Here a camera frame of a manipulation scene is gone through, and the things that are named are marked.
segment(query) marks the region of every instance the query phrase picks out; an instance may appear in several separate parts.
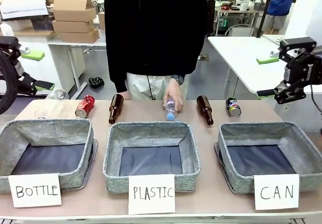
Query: blue bottle cap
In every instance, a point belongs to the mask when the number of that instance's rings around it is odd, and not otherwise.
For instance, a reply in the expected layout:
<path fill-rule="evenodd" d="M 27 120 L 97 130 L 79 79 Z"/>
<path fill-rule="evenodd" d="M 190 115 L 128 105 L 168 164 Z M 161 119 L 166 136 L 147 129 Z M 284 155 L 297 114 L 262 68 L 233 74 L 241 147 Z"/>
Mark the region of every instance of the blue bottle cap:
<path fill-rule="evenodd" d="M 169 120 L 169 121 L 173 121 L 174 119 L 175 119 L 175 116 L 173 115 L 173 113 L 169 112 L 169 113 L 167 114 L 167 120 Z"/>

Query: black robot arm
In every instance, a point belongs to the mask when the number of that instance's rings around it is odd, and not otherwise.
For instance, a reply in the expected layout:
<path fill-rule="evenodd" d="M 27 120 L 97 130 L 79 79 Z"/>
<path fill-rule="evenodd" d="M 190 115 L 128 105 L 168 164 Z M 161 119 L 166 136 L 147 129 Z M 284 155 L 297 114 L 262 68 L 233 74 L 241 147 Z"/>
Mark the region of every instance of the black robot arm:
<path fill-rule="evenodd" d="M 54 84 L 38 81 L 26 73 L 18 58 L 21 45 L 16 37 L 0 36 L 0 80 L 6 81 L 7 89 L 0 101 L 0 114 L 13 104 L 18 93 L 34 96 L 37 87 L 51 89 Z"/>
<path fill-rule="evenodd" d="M 259 97 L 275 96 L 278 104 L 304 99 L 304 87 L 322 85 L 322 59 L 312 51 L 316 42 L 310 37 L 286 39 L 280 43 L 279 58 L 285 61 L 284 80 L 274 89 L 258 91 Z M 300 49 L 297 57 L 288 54 L 292 49 Z"/>

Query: blue shirt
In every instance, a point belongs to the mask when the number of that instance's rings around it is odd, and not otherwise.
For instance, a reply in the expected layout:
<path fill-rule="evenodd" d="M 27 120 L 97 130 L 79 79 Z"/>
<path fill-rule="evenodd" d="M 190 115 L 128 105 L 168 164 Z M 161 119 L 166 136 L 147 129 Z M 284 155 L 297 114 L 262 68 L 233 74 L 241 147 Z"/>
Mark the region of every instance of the blue shirt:
<path fill-rule="evenodd" d="M 271 16 L 286 16 L 289 14 L 293 0 L 271 0 L 267 14 Z"/>

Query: red can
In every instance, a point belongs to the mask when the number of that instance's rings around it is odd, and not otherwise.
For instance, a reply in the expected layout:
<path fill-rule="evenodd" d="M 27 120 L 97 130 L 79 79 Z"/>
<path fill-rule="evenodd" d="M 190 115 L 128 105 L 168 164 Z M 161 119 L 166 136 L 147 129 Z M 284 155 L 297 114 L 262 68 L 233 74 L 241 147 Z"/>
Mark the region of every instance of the red can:
<path fill-rule="evenodd" d="M 75 115 L 79 118 L 87 118 L 90 111 L 93 109 L 95 103 L 94 97 L 91 95 L 87 95 L 84 99 L 79 103 Z"/>

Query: paper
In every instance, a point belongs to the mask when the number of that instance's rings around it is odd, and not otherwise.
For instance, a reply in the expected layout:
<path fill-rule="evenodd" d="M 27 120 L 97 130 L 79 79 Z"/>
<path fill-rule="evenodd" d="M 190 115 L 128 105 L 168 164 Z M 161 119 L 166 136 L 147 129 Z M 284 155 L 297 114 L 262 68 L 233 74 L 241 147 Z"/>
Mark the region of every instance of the paper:
<path fill-rule="evenodd" d="M 129 176 L 129 214 L 176 211 L 174 175 Z"/>
<path fill-rule="evenodd" d="M 46 0 L 4 0 L 0 11 L 3 19 L 48 15 Z"/>
<path fill-rule="evenodd" d="M 14 207 L 61 205 L 58 174 L 10 175 Z"/>
<path fill-rule="evenodd" d="M 299 175 L 256 175 L 256 210 L 298 208 Z"/>

